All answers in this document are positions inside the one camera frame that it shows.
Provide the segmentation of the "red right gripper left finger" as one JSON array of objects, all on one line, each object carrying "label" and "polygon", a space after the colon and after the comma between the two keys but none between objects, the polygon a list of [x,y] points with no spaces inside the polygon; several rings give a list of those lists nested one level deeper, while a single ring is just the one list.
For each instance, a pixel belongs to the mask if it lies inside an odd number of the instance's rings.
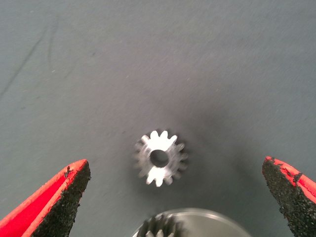
[{"label": "red right gripper left finger", "polygon": [[2,237],[67,237],[91,179],[81,159],[65,166],[0,222]]}]

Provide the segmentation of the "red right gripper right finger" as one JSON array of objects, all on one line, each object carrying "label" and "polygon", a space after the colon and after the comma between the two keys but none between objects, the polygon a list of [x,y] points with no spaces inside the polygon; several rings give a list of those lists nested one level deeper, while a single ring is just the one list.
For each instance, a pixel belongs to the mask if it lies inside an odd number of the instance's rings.
[{"label": "red right gripper right finger", "polygon": [[295,167],[273,157],[265,157],[262,173],[296,237],[316,235],[316,182]]}]

